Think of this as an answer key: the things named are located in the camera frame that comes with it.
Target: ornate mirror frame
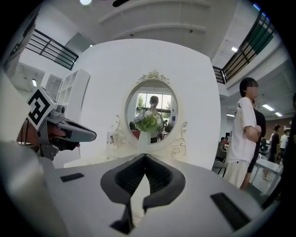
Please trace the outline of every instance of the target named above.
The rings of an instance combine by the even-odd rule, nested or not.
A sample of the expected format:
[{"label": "ornate mirror frame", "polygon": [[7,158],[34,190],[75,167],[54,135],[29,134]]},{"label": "ornate mirror frame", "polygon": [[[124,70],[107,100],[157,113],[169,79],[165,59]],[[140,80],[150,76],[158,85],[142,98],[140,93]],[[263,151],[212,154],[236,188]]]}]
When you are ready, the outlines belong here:
[{"label": "ornate mirror frame", "polygon": [[175,90],[170,84],[168,78],[161,75],[156,70],[143,75],[138,79],[123,100],[122,110],[119,115],[117,115],[118,121],[117,128],[114,134],[114,144],[118,148],[118,152],[124,153],[125,155],[137,154],[137,143],[138,140],[133,136],[130,131],[129,125],[127,123],[127,108],[131,97],[134,93],[146,83],[157,82],[162,84],[171,90],[172,95],[175,97],[177,103],[177,118],[174,127],[166,139],[159,143],[149,144],[147,148],[147,153],[156,156],[170,156],[174,159],[184,159],[186,154],[186,142],[185,142],[185,127],[187,122],[184,121],[183,105],[181,98],[176,94]]}]

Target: oval mirror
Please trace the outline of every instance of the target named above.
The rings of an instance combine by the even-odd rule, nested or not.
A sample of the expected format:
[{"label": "oval mirror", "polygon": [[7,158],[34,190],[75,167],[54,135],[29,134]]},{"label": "oval mirror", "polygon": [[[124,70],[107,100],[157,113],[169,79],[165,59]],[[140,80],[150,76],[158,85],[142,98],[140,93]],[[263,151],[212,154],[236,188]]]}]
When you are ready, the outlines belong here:
[{"label": "oval mirror", "polygon": [[178,115],[177,101],[169,86],[159,80],[139,83],[129,97],[126,121],[135,139],[141,131],[150,135],[150,143],[169,136]]}]

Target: decorative scroll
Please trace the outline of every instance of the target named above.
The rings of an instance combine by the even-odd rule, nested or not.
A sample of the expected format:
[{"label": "decorative scroll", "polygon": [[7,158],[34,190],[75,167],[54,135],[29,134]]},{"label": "decorative scroll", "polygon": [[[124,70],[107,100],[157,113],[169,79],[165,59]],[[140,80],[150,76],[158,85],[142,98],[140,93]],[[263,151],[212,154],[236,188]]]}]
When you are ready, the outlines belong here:
[{"label": "decorative scroll", "polygon": [[138,79],[137,83],[140,83],[142,81],[147,81],[147,80],[160,80],[163,81],[167,84],[170,83],[170,80],[167,79],[164,75],[159,75],[159,72],[154,70],[153,72],[149,72],[148,75],[143,75],[140,79]]},{"label": "decorative scroll", "polygon": [[119,115],[116,115],[116,117],[118,118],[119,121],[116,121],[116,123],[118,125],[117,125],[117,128],[114,131],[113,139],[114,139],[114,145],[117,148],[119,148],[119,147],[123,147],[126,144],[126,137],[123,134],[122,130],[119,129],[119,126],[120,126],[120,117],[119,117]]},{"label": "decorative scroll", "polygon": [[175,159],[183,158],[186,154],[186,144],[184,140],[184,134],[186,132],[186,129],[184,129],[187,126],[187,122],[184,122],[181,126],[181,137],[175,138],[171,142],[171,155]]}]

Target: qr-like tag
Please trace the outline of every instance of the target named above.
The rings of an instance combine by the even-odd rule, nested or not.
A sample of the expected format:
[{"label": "qr-like tag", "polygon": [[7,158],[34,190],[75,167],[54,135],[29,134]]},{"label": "qr-like tag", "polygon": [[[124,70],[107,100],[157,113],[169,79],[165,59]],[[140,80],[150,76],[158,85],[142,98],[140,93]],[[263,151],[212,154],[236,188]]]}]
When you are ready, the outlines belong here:
[{"label": "qr-like tag", "polygon": [[57,107],[57,103],[52,100],[52,96],[44,88],[38,86],[37,91],[29,98],[28,104],[31,110],[27,116],[32,125],[39,129],[45,117],[50,111]]}]

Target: black metal railing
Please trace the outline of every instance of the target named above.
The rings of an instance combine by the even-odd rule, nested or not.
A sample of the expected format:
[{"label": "black metal railing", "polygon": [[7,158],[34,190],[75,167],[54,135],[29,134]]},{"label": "black metal railing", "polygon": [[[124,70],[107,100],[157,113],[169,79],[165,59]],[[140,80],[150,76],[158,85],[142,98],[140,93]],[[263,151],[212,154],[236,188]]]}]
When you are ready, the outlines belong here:
[{"label": "black metal railing", "polygon": [[227,77],[223,69],[213,66],[213,70],[215,72],[217,82],[225,84],[227,82]]},{"label": "black metal railing", "polygon": [[68,68],[69,70],[72,69],[79,57],[65,46],[36,29],[34,30],[26,48]]},{"label": "black metal railing", "polygon": [[227,80],[229,81],[248,65],[272,40],[275,33],[275,28],[266,14],[260,11],[247,37],[222,69]]}]

